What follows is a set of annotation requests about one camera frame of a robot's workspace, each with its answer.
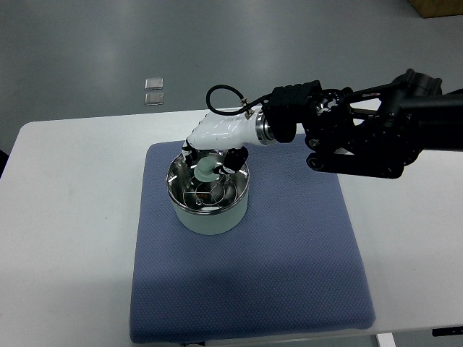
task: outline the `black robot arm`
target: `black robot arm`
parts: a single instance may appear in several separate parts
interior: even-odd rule
[[[412,69],[356,92],[313,81],[275,88],[262,111],[278,142],[291,142],[303,125],[312,169],[395,179],[424,149],[463,150],[463,90],[442,95],[441,83]],[[373,98],[377,111],[351,107]]]

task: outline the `white table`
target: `white table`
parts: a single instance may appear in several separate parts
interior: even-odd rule
[[[21,129],[0,180],[0,346],[132,346],[145,154],[153,143],[183,140],[205,114]],[[339,178],[374,326],[209,346],[463,325],[463,153],[424,152],[397,180]]]

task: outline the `metal connector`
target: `metal connector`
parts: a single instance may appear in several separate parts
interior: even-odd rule
[[[162,77],[151,77],[145,81],[145,90],[162,89],[163,78]]]
[[[164,103],[164,93],[146,93],[145,106],[162,105]]]

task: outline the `white robotic hand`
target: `white robotic hand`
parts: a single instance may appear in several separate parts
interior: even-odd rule
[[[185,163],[191,166],[197,160],[197,150],[226,152],[223,165],[214,172],[234,174],[247,159],[246,143],[259,146],[276,143],[260,109],[252,114],[244,112],[236,116],[221,116],[210,112],[185,140],[182,155]]]

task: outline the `cardboard box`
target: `cardboard box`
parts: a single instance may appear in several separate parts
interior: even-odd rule
[[[408,0],[421,17],[443,17],[463,14],[462,0]]]

